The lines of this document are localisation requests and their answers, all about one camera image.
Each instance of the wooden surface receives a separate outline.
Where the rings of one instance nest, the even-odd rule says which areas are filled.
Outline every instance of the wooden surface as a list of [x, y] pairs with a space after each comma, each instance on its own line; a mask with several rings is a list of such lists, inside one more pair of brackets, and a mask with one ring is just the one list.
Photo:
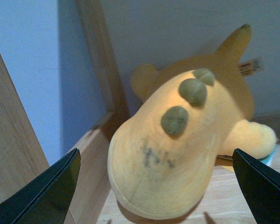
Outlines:
[[107, 111], [125, 121], [129, 112], [99, 0], [76, 0], [86, 45]]
[[0, 55], [0, 203], [48, 167]]
[[108, 148], [118, 128], [113, 113], [107, 113], [74, 146], [80, 149], [81, 168], [70, 211], [76, 224], [96, 223], [111, 186], [107, 174]]
[[[280, 144], [271, 167], [280, 172]], [[98, 224], [256, 224], [242, 195], [234, 173], [214, 167], [210, 184], [200, 203], [187, 215], [155, 221], [141, 218], [125, 210], [111, 190]]]

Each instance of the plush leg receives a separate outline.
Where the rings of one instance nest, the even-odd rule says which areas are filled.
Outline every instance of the plush leg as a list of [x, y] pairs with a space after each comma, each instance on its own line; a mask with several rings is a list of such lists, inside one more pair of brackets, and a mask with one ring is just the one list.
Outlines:
[[276, 134], [270, 127], [244, 119], [233, 127], [219, 155], [232, 156], [234, 149], [240, 148], [256, 159], [261, 159], [273, 151], [276, 142]]

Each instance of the black object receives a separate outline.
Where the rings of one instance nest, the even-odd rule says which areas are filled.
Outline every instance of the black object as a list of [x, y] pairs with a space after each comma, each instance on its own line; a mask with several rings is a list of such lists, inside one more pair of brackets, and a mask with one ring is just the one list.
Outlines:
[[236, 149], [232, 156], [239, 186], [258, 224], [280, 224], [280, 173]]
[[63, 224], [74, 195], [81, 156], [74, 149], [0, 204], [0, 224]]

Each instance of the stuffed toy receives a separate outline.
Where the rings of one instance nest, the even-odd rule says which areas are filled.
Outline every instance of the stuffed toy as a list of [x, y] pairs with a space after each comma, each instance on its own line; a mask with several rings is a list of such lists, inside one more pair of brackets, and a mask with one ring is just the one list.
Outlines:
[[124, 208], [150, 219], [182, 216], [203, 196], [218, 154], [241, 148], [260, 159], [272, 152], [275, 133], [249, 122], [254, 102], [238, 70], [250, 38], [245, 24], [212, 54], [161, 71], [135, 68], [131, 86], [144, 104], [116, 131], [108, 155]]

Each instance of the wall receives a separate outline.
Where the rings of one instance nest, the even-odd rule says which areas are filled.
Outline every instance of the wall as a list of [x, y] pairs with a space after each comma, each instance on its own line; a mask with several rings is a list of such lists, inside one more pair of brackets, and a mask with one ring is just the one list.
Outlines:
[[0, 53], [52, 165], [105, 113], [74, 0], [1, 0]]
[[253, 36], [241, 62], [262, 56], [265, 70], [246, 78], [256, 115], [280, 111], [280, 1], [101, 0], [131, 114], [141, 105], [129, 76], [139, 63], [162, 69], [210, 53], [250, 23]]

